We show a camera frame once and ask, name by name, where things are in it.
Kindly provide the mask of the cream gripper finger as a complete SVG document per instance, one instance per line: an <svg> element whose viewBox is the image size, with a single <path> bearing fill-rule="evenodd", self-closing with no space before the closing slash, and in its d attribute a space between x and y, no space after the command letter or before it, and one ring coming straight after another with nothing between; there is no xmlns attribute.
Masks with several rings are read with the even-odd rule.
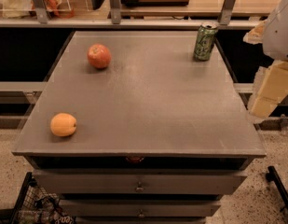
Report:
<svg viewBox="0 0 288 224"><path fill-rule="evenodd" d="M263 41L263 34L265 31L266 21L261 21L251 31L245 34L243 41L248 44L261 44Z"/></svg>
<svg viewBox="0 0 288 224"><path fill-rule="evenodd" d="M274 61L268 68L260 66L247 104L247 119L253 124L264 121L287 95L288 62Z"/></svg>

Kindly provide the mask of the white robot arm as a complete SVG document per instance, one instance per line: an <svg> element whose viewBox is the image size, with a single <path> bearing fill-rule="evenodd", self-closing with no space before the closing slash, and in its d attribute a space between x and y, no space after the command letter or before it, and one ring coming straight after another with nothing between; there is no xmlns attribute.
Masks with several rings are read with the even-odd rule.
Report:
<svg viewBox="0 0 288 224"><path fill-rule="evenodd" d="M288 95L288 0L281 0L243 41L253 45L261 43L263 53L273 59L272 65L260 67L256 72L253 93L247 104L248 120L260 123Z"/></svg>

